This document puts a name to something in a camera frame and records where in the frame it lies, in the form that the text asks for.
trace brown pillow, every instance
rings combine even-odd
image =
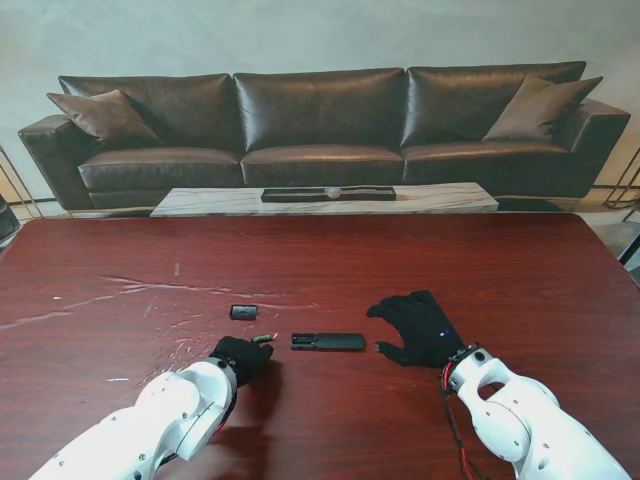
[[[83,132],[96,137],[103,149],[157,147],[158,136],[129,104],[120,91],[76,97],[47,93],[47,97]]]
[[[577,107],[602,77],[555,84],[527,77],[484,140],[551,141],[554,122]]]

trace leather sofa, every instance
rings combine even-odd
[[[162,148],[99,151],[64,115],[20,137],[68,210],[153,207],[173,187],[477,182],[494,196],[582,197],[629,114],[586,100],[553,143],[482,142],[527,75],[579,80],[585,62],[197,77],[60,77],[119,89]]]

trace dark red table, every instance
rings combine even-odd
[[[0,256],[0,478],[28,477],[223,335],[279,332],[224,430],[160,479],[458,479],[438,372],[376,353],[399,339],[364,315],[424,288],[640,475],[640,293],[578,217],[481,214],[30,222]],[[229,320],[232,303],[258,320]],[[291,351],[300,331],[359,331],[368,349]],[[483,472],[513,478],[453,404]]]

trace black tray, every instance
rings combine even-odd
[[[351,200],[392,202],[396,199],[396,191],[393,187],[265,188],[260,198],[263,203],[348,202]]]

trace gloved hand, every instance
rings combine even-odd
[[[376,343],[376,348],[404,367],[442,368],[451,355],[465,347],[428,290],[385,298],[369,308],[367,317],[382,317],[398,330],[404,348],[386,342]]]
[[[223,337],[209,357],[229,364],[236,374],[238,387],[246,385],[264,370],[273,355],[271,345],[260,346],[241,338]]]

